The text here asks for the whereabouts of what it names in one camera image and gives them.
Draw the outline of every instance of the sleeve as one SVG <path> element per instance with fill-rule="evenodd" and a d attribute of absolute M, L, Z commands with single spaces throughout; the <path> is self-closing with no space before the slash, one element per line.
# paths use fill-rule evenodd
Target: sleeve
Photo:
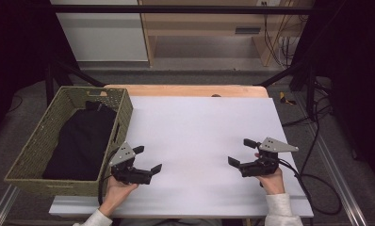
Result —
<path fill-rule="evenodd" d="M 109 226 L 112 220 L 107 218 L 98 209 L 83 224 L 75 223 L 73 226 Z"/>
<path fill-rule="evenodd" d="M 265 218 L 266 226 L 302 226 L 299 216 L 293 215 L 288 194 L 267 195 L 269 213 Z"/>

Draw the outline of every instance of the hand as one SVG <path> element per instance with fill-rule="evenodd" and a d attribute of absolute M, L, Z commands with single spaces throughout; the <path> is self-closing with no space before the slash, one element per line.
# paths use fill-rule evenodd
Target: hand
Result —
<path fill-rule="evenodd" d="M 121 205 L 136 188 L 138 188 L 137 184 L 126 185 L 122 182 L 118 182 L 111 176 L 108 179 L 105 201 L 99 207 L 99 211 L 106 217 L 110 217 L 114 210 Z"/>
<path fill-rule="evenodd" d="M 256 178 L 261 182 L 267 195 L 284 194 L 284 178 L 282 175 L 282 170 L 278 168 L 273 174 L 256 176 Z"/>

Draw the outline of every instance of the basket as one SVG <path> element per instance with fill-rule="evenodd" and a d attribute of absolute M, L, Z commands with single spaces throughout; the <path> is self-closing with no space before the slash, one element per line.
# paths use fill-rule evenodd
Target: basket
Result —
<path fill-rule="evenodd" d="M 41 121 L 5 177 L 5 182 L 21 190 L 41 195 L 97 196 L 99 178 L 95 181 L 46 180 L 42 174 L 57 146 L 59 131 L 86 101 L 100 101 L 117 111 L 106 147 L 105 158 L 125 141 L 133 106 L 126 89 L 61 87 L 46 109 Z"/>

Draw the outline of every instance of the white table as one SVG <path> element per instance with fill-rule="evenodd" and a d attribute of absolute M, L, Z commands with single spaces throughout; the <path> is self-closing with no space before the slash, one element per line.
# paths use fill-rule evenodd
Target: white table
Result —
<path fill-rule="evenodd" d="M 149 186 L 139 186 L 113 217 L 255 218 L 267 214 L 263 188 L 255 178 L 242 178 L 228 165 L 227 157 L 242 163 L 255 160 L 256 150 L 245 147 L 244 138 L 261 142 L 273 137 L 286 142 L 272 99 L 130 93 L 134 112 L 126 141 L 132 147 L 145 146 L 135 167 L 149 170 L 161 163 L 163 168 Z M 294 166 L 291 153 L 279 157 Z M 293 213 L 312 217 L 293 173 L 281 169 Z M 57 196 L 49 213 L 86 217 L 97 207 L 97 197 Z"/>

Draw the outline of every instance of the floor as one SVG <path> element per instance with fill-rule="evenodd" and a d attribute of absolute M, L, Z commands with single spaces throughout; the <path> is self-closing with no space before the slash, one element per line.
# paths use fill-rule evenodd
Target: floor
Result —
<path fill-rule="evenodd" d="M 251 39 L 247 37 L 237 39 L 168 37 L 160 39 L 157 44 L 155 64 L 151 68 L 141 65 L 132 67 L 118 65 L 104 71 L 101 65 L 94 65 L 94 67 L 90 65 L 85 72 L 105 83 L 117 84 L 253 85 L 283 69 L 276 63 L 264 68 Z M 87 85 L 74 76 L 72 79 L 77 85 Z M 288 88 L 289 80 L 290 78 L 287 77 L 268 88 L 269 96 L 274 100 L 281 123 L 294 121 L 305 115 L 300 105 L 305 94 L 304 92 L 291 92 Z M 281 103 L 279 96 L 281 91 L 287 100 L 296 101 L 299 104 Z M 321 98 L 322 95 L 322 93 L 317 93 L 317 98 Z M 3 178 L 45 110 L 44 84 L 38 83 L 20 90 L 14 97 L 14 107 L 19 103 L 21 104 L 17 109 L 7 114 L 0 130 L 0 201 L 8 188 L 8 185 L 3 183 Z M 375 225 L 375 177 L 367 163 L 351 158 L 350 144 L 331 112 L 333 111 L 327 112 L 320 121 L 320 137 L 318 137 L 314 153 L 309 158 L 307 173 L 315 174 L 332 185 L 335 178 L 328 170 L 328 157 L 324 156 L 325 152 L 329 153 L 341 172 L 344 184 L 350 193 L 349 197 L 352 195 L 354 199 L 354 202 L 343 201 L 343 203 L 356 205 L 360 210 L 360 217 L 363 217 L 366 223 L 355 224 L 350 213 L 350 209 L 355 206 L 345 205 L 343 210 L 334 216 L 315 211 L 315 225 Z M 309 149 L 314 138 L 314 124 L 288 126 L 284 129 L 289 142 L 296 143 L 303 150 Z M 297 166 L 301 167 L 306 152 L 293 156 Z M 311 190 L 318 208 L 335 210 L 338 203 L 329 187 L 310 178 L 307 178 L 304 183 Z M 21 191 L 7 214 L 5 225 L 72 225 L 72 222 L 76 220 L 83 220 L 48 215 L 52 200 L 53 197 L 42 197 Z M 303 223 L 308 225 L 309 220 L 304 219 Z"/>

